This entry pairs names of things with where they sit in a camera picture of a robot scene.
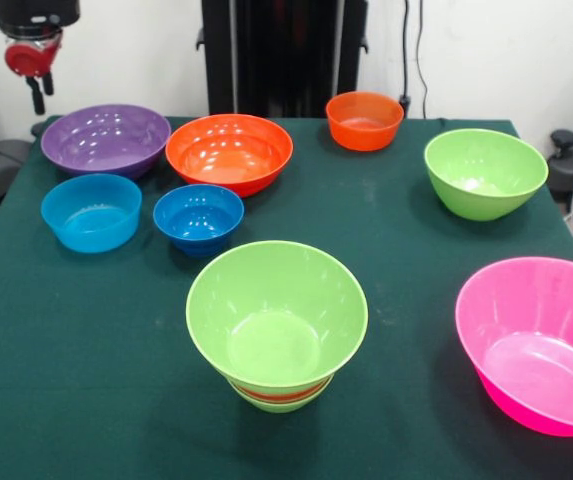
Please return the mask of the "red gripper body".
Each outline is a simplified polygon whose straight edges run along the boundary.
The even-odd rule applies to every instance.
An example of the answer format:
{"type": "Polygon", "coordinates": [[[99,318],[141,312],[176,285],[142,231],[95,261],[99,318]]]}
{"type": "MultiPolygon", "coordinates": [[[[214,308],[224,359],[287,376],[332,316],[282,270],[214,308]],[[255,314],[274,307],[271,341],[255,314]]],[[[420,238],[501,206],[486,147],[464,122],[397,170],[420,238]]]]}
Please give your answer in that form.
{"type": "Polygon", "coordinates": [[[51,73],[61,41],[61,30],[44,39],[13,39],[8,37],[4,60],[9,69],[16,75],[44,77],[51,73]]]}

